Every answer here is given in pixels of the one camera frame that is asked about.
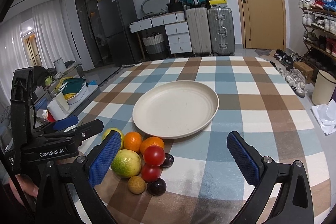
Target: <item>white trash can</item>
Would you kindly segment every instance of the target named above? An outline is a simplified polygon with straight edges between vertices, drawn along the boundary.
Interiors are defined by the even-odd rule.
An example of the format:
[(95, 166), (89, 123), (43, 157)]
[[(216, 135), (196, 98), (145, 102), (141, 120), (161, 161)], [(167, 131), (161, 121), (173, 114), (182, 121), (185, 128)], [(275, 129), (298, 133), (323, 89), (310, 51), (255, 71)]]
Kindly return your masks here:
[(336, 87), (336, 79), (324, 70), (319, 70), (312, 95), (314, 105), (329, 104)]

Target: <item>white curtain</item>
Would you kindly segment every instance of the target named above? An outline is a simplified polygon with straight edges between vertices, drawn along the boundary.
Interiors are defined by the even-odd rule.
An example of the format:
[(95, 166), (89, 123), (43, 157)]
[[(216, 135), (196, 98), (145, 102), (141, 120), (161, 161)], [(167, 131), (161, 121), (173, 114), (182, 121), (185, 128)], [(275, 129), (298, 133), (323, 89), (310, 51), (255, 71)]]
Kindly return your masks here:
[(54, 68), (53, 62), (60, 57), (64, 62), (76, 60), (66, 33), (59, 0), (34, 6), (33, 21), (43, 67)]
[(21, 17), (17, 15), (0, 26), (0, 100), (10, 104), (11, 86), (16, 69), (29, 67), (21, 37)]

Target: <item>window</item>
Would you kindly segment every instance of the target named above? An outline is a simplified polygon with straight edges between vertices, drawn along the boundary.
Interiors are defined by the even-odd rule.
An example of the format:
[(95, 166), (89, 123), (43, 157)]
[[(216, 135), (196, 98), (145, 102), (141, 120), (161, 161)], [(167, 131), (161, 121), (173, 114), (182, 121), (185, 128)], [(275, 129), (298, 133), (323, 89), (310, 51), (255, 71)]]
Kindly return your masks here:
[(35, 34), (27, 37), (25, 40), (26, 49), (30, 59), (31, 66), (42, 66), (41, 57), (37, 48)]

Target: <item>checkered tablecloth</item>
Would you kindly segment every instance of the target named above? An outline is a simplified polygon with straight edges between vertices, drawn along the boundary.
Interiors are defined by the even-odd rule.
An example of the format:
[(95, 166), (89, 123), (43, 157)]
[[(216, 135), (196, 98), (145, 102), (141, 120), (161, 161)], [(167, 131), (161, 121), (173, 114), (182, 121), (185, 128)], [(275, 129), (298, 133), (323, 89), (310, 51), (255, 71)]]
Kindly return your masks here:
[[(107, 87), (79, 116), (81, 123), (100, 119), (106, 128), (136, 131), (132, 110), (150, 89), (176, 80), (195, 80), (215, 90), (219, 110), (202, 132), (165, 141), (175, 157), (162, 172), (167, 192), (152, 197), (134, 195), (127, 181), (109, 170), (96, 191), (120, 224), (230, 223), (253, 191), (226, 147), (230, 131), (275, 161), (301, 160), (308, 173), (314, 203), (314, 223), (329, 212), (331, 186), (325, 154), (305, 108), (272, 65), (252, 57), (195, 57), (144, 62), (130, 68)], [(100, 144), (101, 134), (86, 140), (87, 154)], [(267, 219), (280, 184), (259, 223)]]

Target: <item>red tomato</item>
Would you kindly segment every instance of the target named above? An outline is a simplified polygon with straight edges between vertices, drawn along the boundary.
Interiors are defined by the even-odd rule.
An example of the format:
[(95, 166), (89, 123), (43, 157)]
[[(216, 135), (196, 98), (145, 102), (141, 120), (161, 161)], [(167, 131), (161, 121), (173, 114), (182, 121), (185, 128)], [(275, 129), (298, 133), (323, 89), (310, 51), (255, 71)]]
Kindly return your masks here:
[(143, 153), (143, 160), (150, 166), (160, 166), (165, 161), (165, 157), (165, 151), (158, 145), (147, 147)]
[(152, 182), (157, 180), (161, 175), (161, 168), (158, 166), (149, 166), (145, 164), (141, 170), (141, 177), (147, 181)]

